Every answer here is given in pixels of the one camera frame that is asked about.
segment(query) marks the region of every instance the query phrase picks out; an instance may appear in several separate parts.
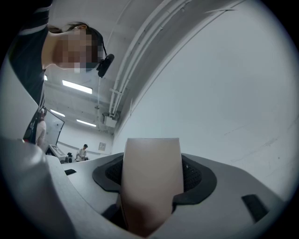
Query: white wall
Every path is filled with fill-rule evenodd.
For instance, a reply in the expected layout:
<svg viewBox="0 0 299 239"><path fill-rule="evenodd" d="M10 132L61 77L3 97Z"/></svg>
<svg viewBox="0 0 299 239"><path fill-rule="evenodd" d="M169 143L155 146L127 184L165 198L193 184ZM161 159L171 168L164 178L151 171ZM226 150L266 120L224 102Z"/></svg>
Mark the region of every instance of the white wall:
<svg viewBox="0 0 299 239"><path fill-rule="evenodd" d="M99 151L100 142L106 144L105 151ZM89 159L99 158L101 156L110 155L112 151L113 137L110 134L100 133L91 130L84 125L71 124L66 122L62 128L58 138L58 146L66 154L71 152L76 155L77 150L82 148L84 144L88 145L87 156Z"/></svg>
<svg viewBox="0 0 299 239"><path fill-rule="evenodd" d="M240 167L289 199L299 159L296 49L256 3L235 10L149 80L115 132L113 153L128 137L179 137L183 153Z"/></svg>

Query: dark hair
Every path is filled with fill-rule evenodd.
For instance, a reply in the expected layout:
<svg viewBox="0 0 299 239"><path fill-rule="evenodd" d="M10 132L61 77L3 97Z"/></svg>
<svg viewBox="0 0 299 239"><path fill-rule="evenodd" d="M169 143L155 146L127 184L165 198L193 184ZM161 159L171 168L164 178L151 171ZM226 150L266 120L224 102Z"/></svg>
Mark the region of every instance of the dark hair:
<svg viewBox="0 0 299 239"><path fill-rule="evenodd" d="M104 49L105 55L107 55L106 49L104 47L103 36L96 29L91 28L87 23L82 22L82 21L71 22L71 23L68 23L67 25L70 27L66 30L66 32L72 31L75 27L85 25L86 26L86 29L85 29L86 34L92 36L92 52L97 53L97 55L95 56L95 57L97 57L97 62L86 63L86 71L92 70L93 68L95 68L97 66L97 64L102 59L102 57L99 56L99 52L102 52L102 49ZM63 32L62 29L59 29L52 25L48 25L48 29L51 33L62 33Z"/></svg>

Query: ceiling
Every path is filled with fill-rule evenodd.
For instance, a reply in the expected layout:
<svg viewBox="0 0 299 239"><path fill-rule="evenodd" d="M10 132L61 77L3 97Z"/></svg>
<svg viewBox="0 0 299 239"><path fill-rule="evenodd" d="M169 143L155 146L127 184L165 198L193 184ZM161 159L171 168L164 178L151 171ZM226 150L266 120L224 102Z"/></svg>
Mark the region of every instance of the ceiling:
<svg viewBox="0 0 299 239"><path fill-rule="evenodd" d="M62 70L54 65L46 70L45 105L63 113L64 121L83 120L97 125L96 130L113 133L101 123L102 114L108 112L111 91L118 70L140 26L156 9L162 0L54 0L50 9L49 24L63 28L72 21L83 21L97 29L104 38L108 54L115 59L100 81L94 69L87 73L75 73L74 70ZM67 80L93 89L87 94L62 85ZM121 98L118 111L121 111L132 85L129 83Z"/></svg>

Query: white shirt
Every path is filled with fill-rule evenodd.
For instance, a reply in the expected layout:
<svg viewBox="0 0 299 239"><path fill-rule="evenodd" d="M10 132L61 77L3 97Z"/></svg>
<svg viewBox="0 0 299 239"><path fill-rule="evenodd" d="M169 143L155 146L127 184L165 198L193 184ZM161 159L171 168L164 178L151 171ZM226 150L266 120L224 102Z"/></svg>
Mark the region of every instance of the white shirt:
<svg viewBox="0 0 299 239"><path fill-rule="evenodd" d="M43 144L43 140L45 139L46 135L46 122L43 120L37 124L36 127L36 145L39 147Z"/></svg>
<svg viewBox="0 0 299 239"><path fill-rule="evenodd" d="M86 150L81 148L78 151L77 161L84 161L83 157L86 157Z"/></svg>

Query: fluorescent light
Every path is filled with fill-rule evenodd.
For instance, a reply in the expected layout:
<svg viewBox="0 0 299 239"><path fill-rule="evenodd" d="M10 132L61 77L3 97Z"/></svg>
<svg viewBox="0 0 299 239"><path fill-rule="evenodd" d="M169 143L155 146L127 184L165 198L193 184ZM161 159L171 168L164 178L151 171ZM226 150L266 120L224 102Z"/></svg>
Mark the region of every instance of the fluorescent light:
<svg viewBox="0 0 299 239"><path fill-rule="evenodd" d="M77 121L80 122L80 123L82 123L82 124L86 124L86 125L90 125L90 126L96 127L96 125L91 124L91 123L87 123L87 122L84 122L84 121L81 121L81 120L77 120Z"/></svg>
<svg viewBox="0 0 299 239"><path fill-rule="evenodd" d="M69 81L66 81L66 80L63 80L62 81L62 84L65 85L65 86L68 86L70 88L73 88L73 89L76 89L76 90L79 90L79 91L83 91L83 92L86 92L88 94L92 94L93 93L93 90L92 88L88 88L88 87L85 87L85 86L81 86L79 84L75 84L75 83L72 83L72 82L69 82Z"/></svg>
<svg viewBox="0 0 299 239"><path fill-rule="evenodd" d="M62 113L59 113L59 112L57 112L57 111L55 111L55 110L52 110L52 109L51 109L51 112L53 112L54 114L61 115L62 117L65 117L65 115L64 115L64 114L62 114Z"/></svg>

